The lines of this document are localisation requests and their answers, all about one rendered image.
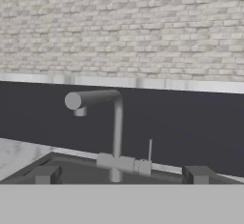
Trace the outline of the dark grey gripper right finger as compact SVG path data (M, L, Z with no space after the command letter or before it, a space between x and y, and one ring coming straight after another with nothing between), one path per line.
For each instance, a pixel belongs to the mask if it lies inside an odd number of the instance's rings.
M207 166L184 166L182 175L187 184L240 184L240 181L218 175Z

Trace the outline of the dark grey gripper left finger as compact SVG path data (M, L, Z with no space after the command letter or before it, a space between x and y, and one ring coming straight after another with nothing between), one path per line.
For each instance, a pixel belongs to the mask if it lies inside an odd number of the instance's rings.
M60 166L39 166L24 176L6 180L6 184L56 184L62 174Z

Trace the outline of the dark grey sink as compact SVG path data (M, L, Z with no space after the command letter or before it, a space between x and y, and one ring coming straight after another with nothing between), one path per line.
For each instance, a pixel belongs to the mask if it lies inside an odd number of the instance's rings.
M24 176L33 169L44 165L62 168L62 174L56 184L187 184L184 182L182 170L180 173L171 173L152 166L150 175L140 174L138 172L139 160L127 156L121 156L117 163L118 167L123 170L122 181L113 183L110 181L110 171L97 167L96 159L63 153L49 153L0 181L0 184L6 184L6 180Z

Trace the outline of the grey sink tap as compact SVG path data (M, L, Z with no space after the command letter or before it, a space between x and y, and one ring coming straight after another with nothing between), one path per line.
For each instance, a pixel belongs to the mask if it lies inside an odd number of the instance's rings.
M114 103L114 131L112 154L100 153L96 159L96 166L110 171L110 181L119 183L122 181L123 170L117 163L121 156L122 132L123 132L123 99L117 90L91 91L91 92L69 92L65 96L65 105L73 110L75 115L85 115L84 109L90 105L102 102Z

